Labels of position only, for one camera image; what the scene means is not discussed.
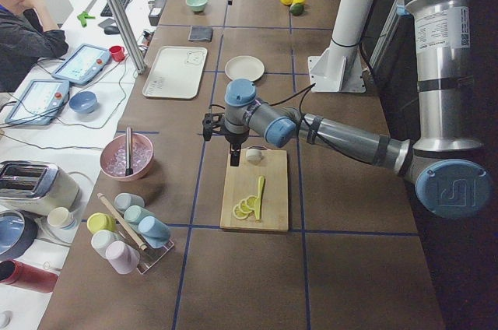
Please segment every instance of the red mug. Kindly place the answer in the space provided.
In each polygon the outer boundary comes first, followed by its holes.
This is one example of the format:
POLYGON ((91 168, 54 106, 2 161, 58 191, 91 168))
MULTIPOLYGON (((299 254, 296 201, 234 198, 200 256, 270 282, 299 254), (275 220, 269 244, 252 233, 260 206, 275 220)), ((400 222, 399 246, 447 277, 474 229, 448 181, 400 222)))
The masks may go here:
POLYGON ((12 285, 39 293, 51 293, 57 278, 58 276, 52 272, 16 260, 0 262, 0 283, 4 285, 12 285))
POLYGON ((113 46, 109 49, 109 52, 114 61, 120 62, 125 59, 125 48, 122 46, 113 46))

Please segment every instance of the toaster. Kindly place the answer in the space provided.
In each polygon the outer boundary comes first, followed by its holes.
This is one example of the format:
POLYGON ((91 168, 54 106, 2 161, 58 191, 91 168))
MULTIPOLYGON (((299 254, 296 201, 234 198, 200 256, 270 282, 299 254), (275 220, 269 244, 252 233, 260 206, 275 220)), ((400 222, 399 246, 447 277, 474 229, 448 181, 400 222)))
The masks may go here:
POLYGON ((78 184, 53 163, 0 163, 0 204, 7 208, 47 216, 54 208, 71 208, 78 192, 78 184))

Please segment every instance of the computer mouse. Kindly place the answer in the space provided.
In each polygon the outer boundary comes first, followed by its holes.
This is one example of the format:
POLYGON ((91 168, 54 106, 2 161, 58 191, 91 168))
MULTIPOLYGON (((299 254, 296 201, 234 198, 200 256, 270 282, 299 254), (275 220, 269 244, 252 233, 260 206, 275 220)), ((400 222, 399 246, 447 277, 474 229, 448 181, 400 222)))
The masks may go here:
POLYGON ((119 34, 119 28, 115 25, 108 25, 103 29, 105 34, 119 34))

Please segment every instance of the black jacket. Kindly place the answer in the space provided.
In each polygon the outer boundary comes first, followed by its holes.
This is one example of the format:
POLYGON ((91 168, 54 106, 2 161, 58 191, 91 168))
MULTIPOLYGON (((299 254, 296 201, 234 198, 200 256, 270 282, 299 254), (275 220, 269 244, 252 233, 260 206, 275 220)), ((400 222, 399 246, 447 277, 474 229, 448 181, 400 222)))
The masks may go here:
POLYGON ((24 17, 29 23, 0 9, 0 92, 16 91, 38 58, 59 58, 68 51, 64 30, 43 32, 32 9, 24 17))

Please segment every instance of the white desk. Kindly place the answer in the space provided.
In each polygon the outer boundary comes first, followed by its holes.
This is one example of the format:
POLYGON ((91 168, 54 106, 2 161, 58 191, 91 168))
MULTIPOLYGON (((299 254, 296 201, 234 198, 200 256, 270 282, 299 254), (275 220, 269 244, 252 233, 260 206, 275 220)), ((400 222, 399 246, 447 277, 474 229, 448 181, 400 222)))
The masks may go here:
MULTIPOLYGON (((149 26, 148 21, 149 6, 147 1, 148 0, 132 0, 126 8, 128 19, 134 31, 135 38, 137 39, 140 38, 144 29, 152 29, 149 26)), ((62 27, 65 31, 66 40, 70 46, 66 56, 69 56, 82 43, 94 44, 105 48, 113 45, 123 45, 123 40, 120 35, 105 35, 103 34, 102 28, 97 25, 105 19, 100 17, 100 11, 105 6, 105 3, 105 0, 96 0, 95 5, 93 5, 93 8, 89 11, 89 14, 96 18, 88 19, 87 27, 85 28, 81 26, 76 17, 87 8, 88 3, 75 8, 62 27)), ((43 66, 48 71, 54 71, 59 64, 59 61, 50 60, 45 61, 43 66)), ((97 75, 96 79, 102 77, 102 75, 106 74, 106 72, 115 65, 115 62, 111 62, 99 75, 97 75)), ((16 128, 4 128, 3 130, 9 137, 23 142, 34 143, 42 147, 78 146, 103 148, 114 137, 117 122, 128 101, 128 97, 135 82, 135 77, 135 66, 131 59, 127 59, 127 61, 123 61, 116 66, 114 70, 102 77, 99 82, 93 84, 89 88, 89 90, 92 90, 97 95, 99 102, 97 109, 91 114, 77 114, 66 104, 58 116, 60 120, 54 120, 49 125, 27 125, 16 128), (83 124, 91 127, 100 127, 103 125, 103 127, 94 130, 79 125, 67 126, 62 124, 61 121, 65 124, 83 124)), ((31 79, 50 78, 50 75, 44 70, 35 66, 14 93, 14 96, 19 97, 31 79)), ((81 86, 73 86, 71 94, 76 93, 80 89, 81 86)), ((11 107, 4 108, 4 111, 0 113, 0 121, 4 121, 10 111, 11 107)), ((72 176, 80 188, 78 198, 72 207, 79 220, 81 220, 82 211, 89 201, 93 186, 100 172, 99 158, 99 150, 38 149, 11 140, 6 136, 0 138, 0 162, 5 160, 33 160, 55 163, 59 165, 63 171, 72 176)), ((52 232, 55 233, 58 238, 70 243, 74 238, 76 228, 68 231, 52 230, 52 232)), ((25 254, 18 258, 18 260, 40 268, 45 264, 45 267, 50 267, 48 270, 58 272, 64 265, 68 247, 49 243, 40 238, 46 239, 48 238, 48 235, 43 231, 40 231, 33 245, 28 248, 25 254)), ((50 293, 37 293, 16 287, 0 285, 0 312, 12 312, 12 320, 7 326, 7 329, 29 330, 36 328, 40 323, 40 319, 47 308, 50 298, 50 293)))

